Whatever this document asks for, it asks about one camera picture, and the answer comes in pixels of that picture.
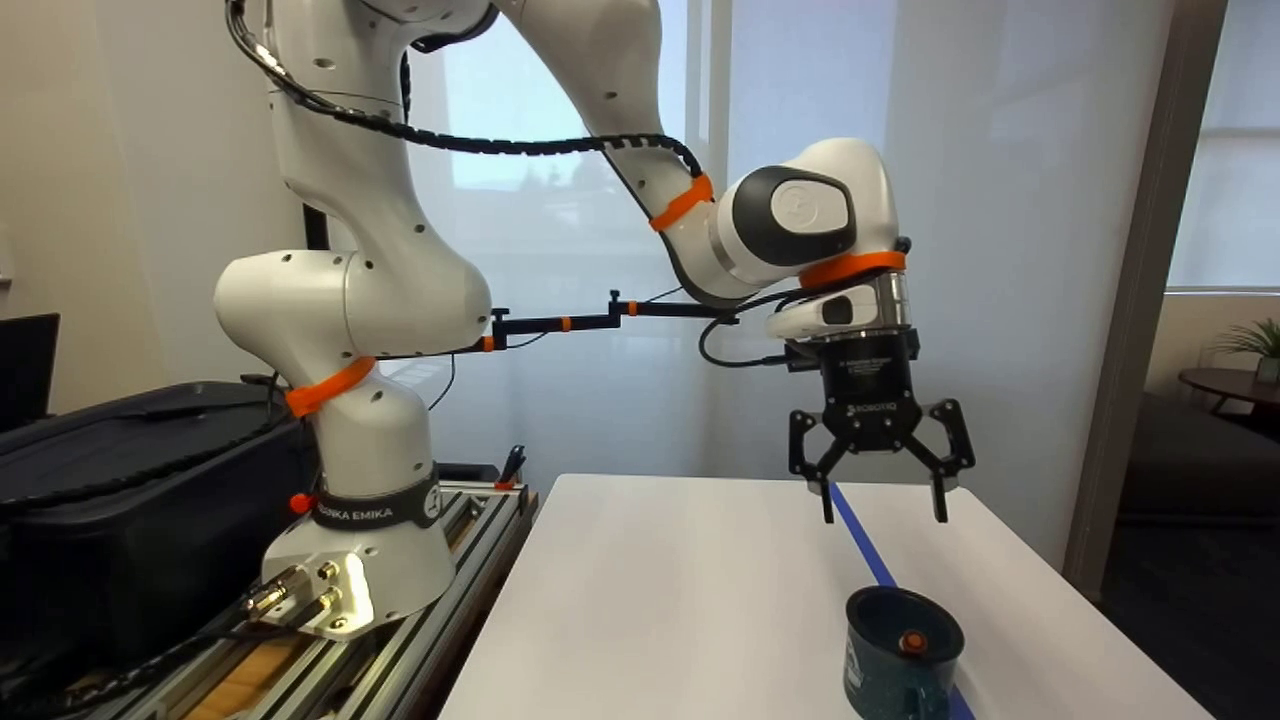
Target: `white table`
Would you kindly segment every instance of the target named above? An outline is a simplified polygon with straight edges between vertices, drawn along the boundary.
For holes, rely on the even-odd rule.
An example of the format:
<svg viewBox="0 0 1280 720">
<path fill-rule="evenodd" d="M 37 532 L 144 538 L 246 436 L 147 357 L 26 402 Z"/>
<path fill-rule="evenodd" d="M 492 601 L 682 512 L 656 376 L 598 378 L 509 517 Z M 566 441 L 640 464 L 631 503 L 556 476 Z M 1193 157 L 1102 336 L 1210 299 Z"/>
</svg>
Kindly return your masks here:
<svg viewBox="0 0 1280 720">
<path fill-rule="evenodd" d="M 972 491 L 848 483 L 899 587 L 963 626 L 976 717 L 1209 717 Z M 845 700 L 845 601 L 871 583 L 803 481 L 558 476 L 448 720 L 820 720 Z"/>
</svg>

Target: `black case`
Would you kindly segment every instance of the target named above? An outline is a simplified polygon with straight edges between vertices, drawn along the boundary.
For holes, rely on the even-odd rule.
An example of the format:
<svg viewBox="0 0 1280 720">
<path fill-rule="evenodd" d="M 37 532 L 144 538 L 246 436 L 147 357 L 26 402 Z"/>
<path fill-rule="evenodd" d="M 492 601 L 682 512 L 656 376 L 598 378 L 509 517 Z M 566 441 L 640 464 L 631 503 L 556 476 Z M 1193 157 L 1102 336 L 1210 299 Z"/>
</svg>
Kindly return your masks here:
<svg viewBox="0 0 1280 720">
<path fill-rule="evenodd" d="M 257 580 L 311 476 L 304 423 L 259 384 L 176 384 L 0 436 L 0 667 L 184 638 Z"/>
</svg>

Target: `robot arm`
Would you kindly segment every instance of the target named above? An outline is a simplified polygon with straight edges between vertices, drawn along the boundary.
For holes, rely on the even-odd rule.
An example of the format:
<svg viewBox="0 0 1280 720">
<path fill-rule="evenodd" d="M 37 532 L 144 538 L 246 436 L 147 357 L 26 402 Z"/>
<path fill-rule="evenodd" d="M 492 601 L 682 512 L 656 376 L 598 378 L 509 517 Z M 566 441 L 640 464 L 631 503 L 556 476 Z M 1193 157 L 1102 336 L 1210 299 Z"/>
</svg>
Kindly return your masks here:
<svg viewBox="0 0 1280 720">
<path fill-rule="evenodd" d="M 214 289 L 222 331 L 268 359 L 294 416 L 311 419 L 323 473 L 315 512 L 265 556 L 272 583 L 253 601 L 257 619 L 349 638 L 425 609 L 451 580 L 428 413 L 382 384 L 371 359 L 468 347 L 492 307 L 481 273 L 414 207 L 405 139 L 451 151 L 605 151 L 698 304 L 731 312 L 798 276 L 771 331 L 788 338 L 791 373 L 823 373 L 820 423 L 834 436 L 807 464 L 803 432 L 816 416 L 791 416 L 798 476 L 828 491 L 845 452 L 915 452 L 915 331 L 903 322 L 903 247 L 876 151 L 820 139 L 715 201 L 694 157 L 656 118 L 652 0 L 265 0 L 257 10 L 265 38 L 246 31 L 245 0 L 228 0 L 236 42 L 272 74 L 278 175 L 352 227 L 354 245 L 246 254 Z M 496 10 L 546 58 L 592 137 L 503 145 L 405 128 L 405 48 L 468 38 Z"/>
</svg>

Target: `floor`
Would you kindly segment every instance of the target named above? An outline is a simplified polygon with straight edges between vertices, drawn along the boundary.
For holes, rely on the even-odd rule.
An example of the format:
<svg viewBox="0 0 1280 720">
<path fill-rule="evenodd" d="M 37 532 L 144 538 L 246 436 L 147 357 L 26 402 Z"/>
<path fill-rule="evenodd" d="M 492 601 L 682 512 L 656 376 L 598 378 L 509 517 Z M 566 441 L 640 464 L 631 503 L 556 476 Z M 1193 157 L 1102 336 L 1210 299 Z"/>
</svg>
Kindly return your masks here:
<svg viewBox="0 0 1280 720">
<path fill-rule="evenodd" d="M 1210 717 L 1274 717 L 1280 522 L 1118 520 L 1102 612 Z"/>
</svg>

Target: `blue mug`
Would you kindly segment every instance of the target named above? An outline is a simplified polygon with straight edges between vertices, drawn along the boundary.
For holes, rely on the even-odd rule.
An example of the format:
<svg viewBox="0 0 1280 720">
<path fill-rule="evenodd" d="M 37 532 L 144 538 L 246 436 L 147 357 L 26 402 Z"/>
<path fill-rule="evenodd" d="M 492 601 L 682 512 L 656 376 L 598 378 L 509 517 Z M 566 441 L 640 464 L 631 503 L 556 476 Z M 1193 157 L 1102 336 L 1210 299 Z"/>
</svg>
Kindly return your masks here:
<svg viewBox="0 0 1280 720">
<path fill-rule="evenodd" d="M 963 632 L 907 587 L 861 587 L 845 602 L 845 697 L 862 720 L 946 720 Z"/>
</svg>

